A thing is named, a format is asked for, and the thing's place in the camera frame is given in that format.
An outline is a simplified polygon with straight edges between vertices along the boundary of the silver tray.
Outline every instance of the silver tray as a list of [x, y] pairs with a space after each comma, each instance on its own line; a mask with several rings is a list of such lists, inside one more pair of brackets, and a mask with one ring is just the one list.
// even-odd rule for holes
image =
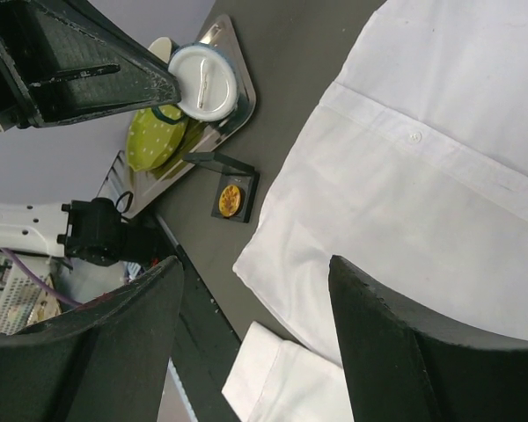
[[237, 108], [224, 120], [217, 122], [202, 123], [190, 120], [185, 134], [186, 140], [180, 153], [169, 163], [154, 171], [135, 173], [124, 163], [125, 155], [120, 154], [118, 156], [118, 161], [121, 163], [122, 160], [124, 165], [119, 166], [119, 171], [117, 166], [112, 168], [109, 177], [119, 179], [116, 183], [123, 185], [124, 191], [129, 190], [134, 194], [133, 205], [125, 214], [128, 218], [140, 213], [161, 193], [192, 169], [192, 164], [182, 161], [181, 158], [184, 154], [195, 151], [212, 151], [237, 132], [254, 112], [256, 92], [248, 74], [245, 59], [240, 51], [240, 45], [238, 44], [231, 18], [227, 15], [217, 18], [209, 27], [209, 30], [202, 35], [199, 42], [217, 48], [231, 62], [237, 75], [240, 92]]

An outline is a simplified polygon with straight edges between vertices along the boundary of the white wall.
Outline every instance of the white wall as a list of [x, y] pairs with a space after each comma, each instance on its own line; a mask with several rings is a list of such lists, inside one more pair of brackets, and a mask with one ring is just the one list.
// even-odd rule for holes
[[[91, 0], [128, 35], [148, 47], [160, 36], [191, 42], [214, 0]], [[0, 202], [89, 200], [125, 145], [130, 115], [70, 127], [0, 134]]]

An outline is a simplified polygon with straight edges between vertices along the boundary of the wire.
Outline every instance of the wire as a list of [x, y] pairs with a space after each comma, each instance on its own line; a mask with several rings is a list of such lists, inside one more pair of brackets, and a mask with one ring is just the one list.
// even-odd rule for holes
[[29, 277], [29, 280], [31, 280], [33, 283], [35, 283], [37, 286], [41, 287], [43, 290], [45, 290], [47, 293], [52, 295], [55, 299], [58, 299], [60, 302], [65, 303], [69, 306], [72, 306], [73, 308], [82, 305], [82, 303], [77, 302], [73, 299], [70, 299], [69, 297], [57, 292], [52, 287], [50, 287], [47, 283], [42, 281], [35, 273], [30, 270], [24, 262], [18, 258], [18, 256], [11, 251], [10, 249], [1, 248], [1, 251], [4, 253], [6, 257], [8, 257], [11, 262], [13, 262], [16, 266], [19, 267], [19, 269], [24, 273], [27, 277]]
[[125, 197], [128, 197], [127, 203], [125, 204], [125, 208], [123, 208], [123, 210], [120, 211], [120, 214], [127, 213], [131, 209], [131, 205], [133, 205], [133, 198], [134, 198], [133, 193], [131, 191], [125, 191], [124, 193], [121, 194], [121, 196], [115, 202], [115, 208], [119, 211], [119, 206]]

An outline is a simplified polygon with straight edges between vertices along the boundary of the white bowl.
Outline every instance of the white bowl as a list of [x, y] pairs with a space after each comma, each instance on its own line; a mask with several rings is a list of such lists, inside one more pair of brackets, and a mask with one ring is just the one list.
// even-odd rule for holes
[[168, 64], [176, 76], [182, 100], [178, 107], [201, 121], [227, 117], [237, 105], [238, 83], [235, 72], [221, 53], [204, 44], [180, 48]]

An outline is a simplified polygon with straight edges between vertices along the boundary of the gray table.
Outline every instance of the gray table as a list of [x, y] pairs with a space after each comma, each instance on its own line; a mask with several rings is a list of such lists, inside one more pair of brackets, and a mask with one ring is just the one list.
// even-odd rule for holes
[[363, 25], [383, 0], [217, 0], [207, 22], [231, 16], [258, 95], [248, 124], [220, 149], [254, 165], [260, 186], [249, 224], [210, 216], [219, 176], [194, 169], [157, 204], [172, 232], [243, 338], [252, 321], [286, 330], [231, 270], [291, 146], [335, 79]]

